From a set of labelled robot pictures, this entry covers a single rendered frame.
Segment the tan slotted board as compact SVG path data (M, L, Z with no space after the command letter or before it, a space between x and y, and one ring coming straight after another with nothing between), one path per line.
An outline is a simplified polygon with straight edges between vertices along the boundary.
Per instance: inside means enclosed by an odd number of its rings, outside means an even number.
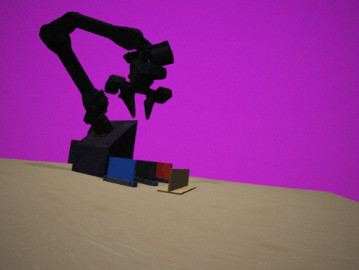
M195 186L189 184L189 169L170 169L168 187L157 189L157 192L165 192L175 195L182 195L193 189Z

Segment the blue notched board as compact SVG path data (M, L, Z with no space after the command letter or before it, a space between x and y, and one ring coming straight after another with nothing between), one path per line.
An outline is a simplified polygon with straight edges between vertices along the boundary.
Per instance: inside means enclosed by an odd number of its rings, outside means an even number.
M109 156L108 165L107 176L134 182L137 160Z

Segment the red board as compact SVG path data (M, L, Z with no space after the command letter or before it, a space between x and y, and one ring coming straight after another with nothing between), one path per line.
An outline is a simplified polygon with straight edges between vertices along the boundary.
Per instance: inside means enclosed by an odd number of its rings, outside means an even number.
M155 177L168 179L169 182L170 169L172 169L172 165L173 164L157 162Z

